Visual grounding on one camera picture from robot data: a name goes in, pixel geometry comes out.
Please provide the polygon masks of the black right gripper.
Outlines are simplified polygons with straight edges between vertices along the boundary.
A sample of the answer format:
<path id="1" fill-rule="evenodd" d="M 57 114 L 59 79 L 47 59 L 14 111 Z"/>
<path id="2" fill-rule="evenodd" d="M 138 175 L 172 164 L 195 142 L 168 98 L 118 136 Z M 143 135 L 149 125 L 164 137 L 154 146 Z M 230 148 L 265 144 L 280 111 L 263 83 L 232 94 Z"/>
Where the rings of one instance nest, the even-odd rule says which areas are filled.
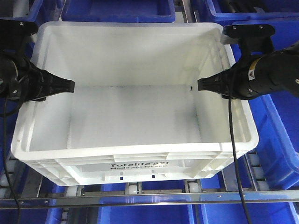
<path id="1" fill-rule="evenodd" d="M 198 91 L 221 94 L 223 99 L 251 100 L 277 91 L 290 90 L 290 51 L 278 50 L 197 81 Z"/>

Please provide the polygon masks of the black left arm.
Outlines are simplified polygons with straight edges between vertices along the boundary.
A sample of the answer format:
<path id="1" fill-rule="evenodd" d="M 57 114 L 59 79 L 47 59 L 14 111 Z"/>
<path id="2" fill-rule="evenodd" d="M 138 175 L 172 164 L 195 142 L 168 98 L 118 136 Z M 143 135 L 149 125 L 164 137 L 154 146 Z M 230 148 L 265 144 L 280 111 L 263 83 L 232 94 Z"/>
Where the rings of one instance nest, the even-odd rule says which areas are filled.
<path id="1" fill-rule="evenodd" d="M 44 101 L 60 93 L 73 93 L 75 82 L 36 67 L 26 56 L 0 53 L 0 96 L 12 101 Z"/>

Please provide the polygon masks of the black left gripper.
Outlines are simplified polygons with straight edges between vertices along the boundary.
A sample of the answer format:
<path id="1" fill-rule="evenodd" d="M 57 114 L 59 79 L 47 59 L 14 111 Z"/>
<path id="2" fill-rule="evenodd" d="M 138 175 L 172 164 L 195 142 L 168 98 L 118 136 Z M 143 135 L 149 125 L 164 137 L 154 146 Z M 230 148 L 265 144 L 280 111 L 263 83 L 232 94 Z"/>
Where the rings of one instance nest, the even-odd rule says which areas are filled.
<path id="1" fill-rule="evenodd" d="M 0 54 L 0 97 L 9 100 L 43 102 L 60 93 L 74 93 L 75 82 L 37 68 L 26 58 Z"/>

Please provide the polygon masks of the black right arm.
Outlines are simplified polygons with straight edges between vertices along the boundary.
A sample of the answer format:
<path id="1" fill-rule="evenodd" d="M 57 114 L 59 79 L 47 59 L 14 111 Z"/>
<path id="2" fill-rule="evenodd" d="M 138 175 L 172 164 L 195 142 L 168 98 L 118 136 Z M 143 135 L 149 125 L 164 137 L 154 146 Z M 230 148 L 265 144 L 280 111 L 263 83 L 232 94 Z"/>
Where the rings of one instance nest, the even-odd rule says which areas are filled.
<path id="1" fill-rule="evenodd" d="M 197 81 L 199 91 L 252 100 L 277 91 L 299 95 L 299 44 L 267 54 L 242 56 L 230 69 Z"/>

